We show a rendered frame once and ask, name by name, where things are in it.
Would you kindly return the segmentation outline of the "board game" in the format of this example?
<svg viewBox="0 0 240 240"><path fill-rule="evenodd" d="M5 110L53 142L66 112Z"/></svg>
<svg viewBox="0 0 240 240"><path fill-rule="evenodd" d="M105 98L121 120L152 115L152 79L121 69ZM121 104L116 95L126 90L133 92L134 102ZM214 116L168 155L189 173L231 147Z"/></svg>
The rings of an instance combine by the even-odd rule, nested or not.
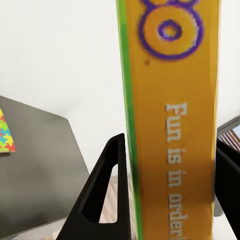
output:
<svg viewBox="0 0 240 240"><path fill-rule="evenodd" d="M136 240L214 240L222 0L115 0Z"/></svg>

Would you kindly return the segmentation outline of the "jigsaw puzzle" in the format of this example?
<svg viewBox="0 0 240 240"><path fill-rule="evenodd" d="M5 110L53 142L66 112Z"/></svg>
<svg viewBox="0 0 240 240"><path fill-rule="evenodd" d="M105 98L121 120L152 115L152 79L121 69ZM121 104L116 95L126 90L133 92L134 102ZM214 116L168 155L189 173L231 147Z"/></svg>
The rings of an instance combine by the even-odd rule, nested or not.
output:
<svg viewBox="0 0 240 240"><path fill-rule="evenodd" d="M5 121L4 114L0 109L0 153L16 152L13 138L10 134L8 125Z"/></svg>

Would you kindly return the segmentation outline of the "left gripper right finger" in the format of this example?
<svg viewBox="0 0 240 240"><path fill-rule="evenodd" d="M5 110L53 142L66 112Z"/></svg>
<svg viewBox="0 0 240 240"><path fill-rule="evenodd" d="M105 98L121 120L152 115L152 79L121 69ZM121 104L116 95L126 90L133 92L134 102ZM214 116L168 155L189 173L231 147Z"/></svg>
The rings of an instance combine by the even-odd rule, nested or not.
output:
<svg viewBox="0 0 240 240"><path fill-rule="evenodd" d="M216 140L215 195L240 240L240 152Z"/></svg>

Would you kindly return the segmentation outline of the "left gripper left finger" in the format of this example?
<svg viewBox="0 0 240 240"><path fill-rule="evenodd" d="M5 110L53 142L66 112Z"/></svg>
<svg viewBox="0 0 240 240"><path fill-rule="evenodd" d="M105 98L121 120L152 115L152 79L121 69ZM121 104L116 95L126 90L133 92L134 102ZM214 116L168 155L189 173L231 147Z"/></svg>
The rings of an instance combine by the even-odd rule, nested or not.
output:
<svg viewBox="0 0 240 240"><path fill-rule="evenodd" d="M117 164L117 222L99 223ZM124 133L107 142L56 240L132 240Z"/></svg>

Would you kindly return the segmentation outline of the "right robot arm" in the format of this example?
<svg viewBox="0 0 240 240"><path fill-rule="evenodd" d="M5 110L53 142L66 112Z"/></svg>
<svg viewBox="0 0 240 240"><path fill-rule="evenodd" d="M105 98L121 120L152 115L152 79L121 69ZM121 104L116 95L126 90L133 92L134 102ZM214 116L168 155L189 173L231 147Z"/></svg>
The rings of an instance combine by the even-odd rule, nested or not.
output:
<svg viewBox="0 0 240 240"><path fill-rule="evenodd" d="M218 201L217 196L214 199L214 217L221 217L224 214L224 211Z"/></svg>

